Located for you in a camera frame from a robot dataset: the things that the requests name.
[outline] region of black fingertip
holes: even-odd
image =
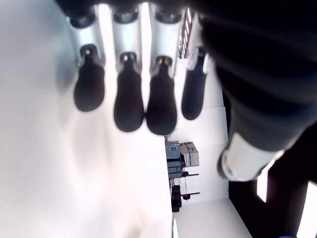
[[[125,64],[118,75],[118,90],[114,104],[114,121],[118,129],[132,132],[140,128],[144,118],[142,79],[132,64]]]
[[[74,90],[74,101],[78,110],[90,112],[98,108],[105,97],[105,70],[87,60],[79,70]]]
[[[206,74],[203,66],[197,67],[186,73],[186,80],[182,98],[182,114],[187,120],[196,119],[203,108]]]
[[[156,135],[169,135],[176,127],[174,81],[169,77],[167,70],[160,69],[151,79],[146,117],[149,130]]]

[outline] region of white wall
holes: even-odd
[[[228,198],[185,204],[174,216],[180,238],[252,238]]]
[[[101,11],[106,99],[84,114],[74,106],[74,54],[54,1],[0,2],[2,238],[135,238],[171,216],[164,139],[145,124],[130,134],[114,125],[113,40]],[[150,39],[143,36],[145,101]]]

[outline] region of black sleeve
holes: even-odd
[[[317,4],[192,1],[208,17],[207,51],[232,105],[231,126],[254,146],[284,149],[317,119]]]

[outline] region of window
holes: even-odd
[[[188,15],[189,23],[192,23],[192,17],[190,15],[189,8],[187,9],[187,15]]]
[[[187,33],[186,33],[186,31],[185,31],[185,39],[186,39],[186,43],[187,43]]]
[[[298,238],[315,238],[317,235],[317,185],[308,183],[305,206],[301,223],[298,228]]]
[[[263,202],[266,202],[267,195],[267,175],[268,171],[263,171],[263,173],[258,177],[257,182],[257,195]]]
[[[188,23],[187,23],[187,21],[185,21],[185,22],[186,22],[187,33],[189,33]]]

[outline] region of robotic hand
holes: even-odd
[[[94,35],[88,41],[74,41],[81,67],[74,97],[82,111],[95,109],[104,98],[105,60],[100,30],[93,21],[98,17],[93,6],[110,5],[114,37],[121,39],[115,45],[119,72],[115,122],[123,131],[136,130],[143,121],[138,20],[138,4],[142,1],[56,1],[68,16],[76,39],[81,31],[89,30]],[[176,125],[173,78],[179,27],[184,8],[189,6],[197,11],[192,30],[196,41],[191,43],[183,116],[195,119],[202,109],[207,60],[211,56],[231,103],[229,143],[220,156],[219,173],[233,181],[255,179],[317,120],[317,43],[312,24],[317,22],[316,6],[308,0],[152,2],[148,128],[166,135]]]

